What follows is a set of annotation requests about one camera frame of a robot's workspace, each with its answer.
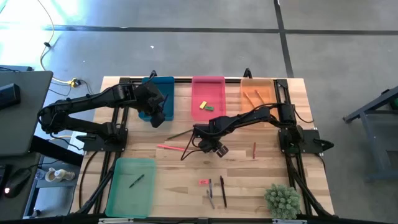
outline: orange stick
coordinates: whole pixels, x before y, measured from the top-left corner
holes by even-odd
[[[256,158],[256,143],[253,144],[253,159]]]
[[[266,103],[266,101],[263,99],[263,97],[261,96],[261,94],[257,91],[257,90],[255,90],[256,91],[256,93],[260,96],[260,99],[261,99],[261,101],[262,101],[262,103]]]
[[[253,107],[255,108],[256,106],[254,106],[254,103],[250,100],[248,93],[246,93],[246,92],[243,92],[243,93],[248,98],[249,102],[253,105]]]

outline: yellow cable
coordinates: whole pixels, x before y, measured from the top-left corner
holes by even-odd
[[[50,19],[50,21],[51,21],[52,34],[51,34],[51,37],[50,37],[49,41],[47,41],[47,43],[50,43],[50,41],[51,41],[52,38],[54,37],[54,31],[55,31],[55,29],[54,29],[54,22],[52,21],[52,18],[51,18],[51,16],[50,16],[49,12],[48,12],[48,11],[46,10],[46,8],[43,6],[43,4],[40,2],[40,0],[37,0],[37,1],[38,1],[39,4],[42,6],[42,8],[44,9],[44,11],[47,13],[47,15],[49,16],[49,19]],[[46,71],[46,69],[45,69],[44,66],[43,66],[43,58],[44,58],[44,52],[45,52],[45,49],[46,49],[46,48],[47,48],[47,46],[44,46],[44,49],[43,49],[42,54],[41,54],[41,56],[40,56],[40,65],[42,66],[43,71]],[[71,85],[71,86],[73,87],[73,85],[72,85],[73,80],[63,81],[63,80],[59,80],[58,78],[54,78],[54,77],[52,77],[52,79],[55,80],[55,81],[57,81],[57,82],[60,82],[60,83],[66,83],[66,84]]]

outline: green plant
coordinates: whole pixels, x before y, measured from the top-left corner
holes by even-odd
[[[293,187],[272,184],[264,196],[273,218],[294,219],[300,213],[300,195]]]

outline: plastic bin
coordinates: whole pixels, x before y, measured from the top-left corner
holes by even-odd
[[[271,78],[243,78],[241,80],[241,111],[247,113],[254,107],[276,103],[274,81]],[[272,109],[271,114],[278,118],[277,109]]]
[[[109,217],[148,217],[152,211],[155,173],[153,159],[118,159],[105,214]],[[142,174],[144,177],[130,188]]]
[[[148,81],[149,78],[143,78],[142,83]],[[172,121],[174,119],[174,77],[154,77],[152,82],[156,85],[164,97],[168,96],[163,108],[165,121]],[[144,121],[150,121],[151,117],[144,112],[140,112],[138,117]]]
[[[200,109],[202,102],[213,111]],[[226,115],[224,77],[193,77],[191,115],[195,121],[208,121]]]

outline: pink object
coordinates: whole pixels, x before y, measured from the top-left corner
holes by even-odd
[[[201,103],[214,107],[213,111],[200,109]],[[195,121],[208,121],[226,115],[224,77],[193,77],[191,114]]]
[[[165,149],[174,149],[174,150],[178,150],[178,151],[184,151],[185,149],[183,148],[179,148],[179,147],[173,147],[173,146],[165,146],[165,145],[157,145],[157,147],[163,147]]]
[[[199,180],[199,184],[200,184],[200,185],[209,184],[209,179]]]

